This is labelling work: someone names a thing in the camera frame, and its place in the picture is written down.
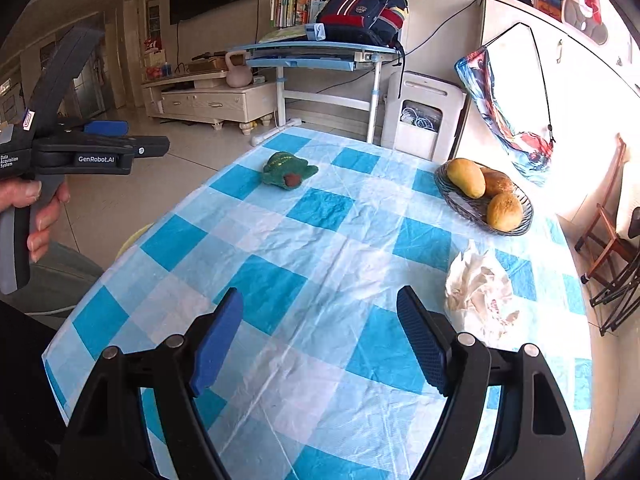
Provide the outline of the person's left hand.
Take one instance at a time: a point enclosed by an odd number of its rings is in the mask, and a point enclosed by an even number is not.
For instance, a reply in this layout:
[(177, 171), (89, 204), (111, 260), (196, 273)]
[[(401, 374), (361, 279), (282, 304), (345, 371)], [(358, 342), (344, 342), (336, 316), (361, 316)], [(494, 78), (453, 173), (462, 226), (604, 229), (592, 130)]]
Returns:
[[(40, 199), (42, 183), (20, 178), (8, 179), (1, 182), (1, 210), (5, 211), (9, 206), (24, 208), (32, 206)], [(50, 202), (42, 207), (36, 214), (35, 231), (29, 234), (26, 246), (29, 251), (30, 261), (36, 263), (48, 251), (51, 226), (58, 221), (64, 204), (70, 200), (70, 188), (63, 181)]]

